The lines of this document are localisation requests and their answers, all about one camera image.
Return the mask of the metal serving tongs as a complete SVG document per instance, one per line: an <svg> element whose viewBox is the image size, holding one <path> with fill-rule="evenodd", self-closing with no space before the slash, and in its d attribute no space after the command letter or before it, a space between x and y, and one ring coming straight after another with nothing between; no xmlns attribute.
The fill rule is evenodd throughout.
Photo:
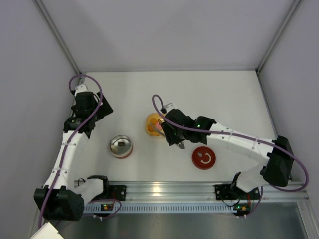
<svg viewBox="0 0 319 239"><path fill-rule="evenodd" d="M166 122L163 122L161 126L164 130L165 138L169 143L169 146L176 145L180 149L185 149L184 140L178 136L177 132L173 128L171 128Z"/></svg>

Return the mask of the pink round cookie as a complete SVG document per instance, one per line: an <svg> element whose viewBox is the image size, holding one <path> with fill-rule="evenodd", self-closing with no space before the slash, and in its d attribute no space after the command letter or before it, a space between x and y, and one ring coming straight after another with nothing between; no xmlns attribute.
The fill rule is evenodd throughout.
<svg viewBox="0 0 319 239"><path fill-rule="evenodd" d="M159 123L155 124L155 128L156 128L157 130L162 130L162 127L161 127L161 125L160 125Z"/></svg>

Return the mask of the swirl butter cookie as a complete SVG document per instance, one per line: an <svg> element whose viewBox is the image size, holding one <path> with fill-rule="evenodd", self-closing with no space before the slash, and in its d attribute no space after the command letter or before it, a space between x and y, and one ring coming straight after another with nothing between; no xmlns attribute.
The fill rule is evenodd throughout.
<svg viewBox="0 0 319 239"><path fill-rule="evenodd" d="M154 127L152 126L152 125L148 125L148 131L149 132L154 132L155 130L154 130Z"/></svg>

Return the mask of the round ridged biscuit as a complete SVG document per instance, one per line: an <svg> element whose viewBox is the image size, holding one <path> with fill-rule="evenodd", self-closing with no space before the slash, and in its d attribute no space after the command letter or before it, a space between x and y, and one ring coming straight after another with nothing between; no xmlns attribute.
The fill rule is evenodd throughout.
<svg viewBox="0 0 319 239"><path fill-rule="evenodd" d="M150 120L150 123L153 124L153 125L155 125L155 124L158 123L158 119L153 118L153 119Z"/></svg>

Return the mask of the red round lid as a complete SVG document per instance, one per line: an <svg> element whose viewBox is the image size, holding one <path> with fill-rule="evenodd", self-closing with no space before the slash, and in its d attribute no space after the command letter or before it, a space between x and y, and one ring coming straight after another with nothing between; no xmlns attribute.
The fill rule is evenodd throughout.
<svg viewBox="0 0 319 239"><path fill-rule="evenodd" d="M191 159L196 168L208 170L214 166L216 155L211 148L201 146L193 151Z"/></svg>

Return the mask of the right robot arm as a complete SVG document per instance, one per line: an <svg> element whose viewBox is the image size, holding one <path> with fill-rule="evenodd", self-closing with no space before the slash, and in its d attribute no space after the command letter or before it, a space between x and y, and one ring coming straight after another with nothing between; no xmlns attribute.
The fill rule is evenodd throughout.
<svg viewBox="0 0 319 239"><path fill-rule="evenodd" d="M235 174L233 188L250 192L266 184L287 186L294 160L285 137L278 136L275 140L253 138L204 116L192 119L173 104L165 105L161 113L165 114L161 127L169 145L185 141L218 145L257 162L251 169Z"/></svg>

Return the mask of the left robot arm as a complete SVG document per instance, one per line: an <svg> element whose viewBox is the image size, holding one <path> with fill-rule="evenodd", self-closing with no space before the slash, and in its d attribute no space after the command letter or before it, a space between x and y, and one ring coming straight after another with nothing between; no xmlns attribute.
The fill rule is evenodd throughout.
<svg viewBox="0 0 319 239"><path fill-rule="evenodd" d="M75 187L80 156L88 143L96 122L111 114L113 109L101 92L93 93L81 84L73 91L73 116L63 128L62 144L47 181L34 192L40 210L40 219L78 221L84 207L92 200L109 194L107 176L89 176L84 184Z"/></svg>

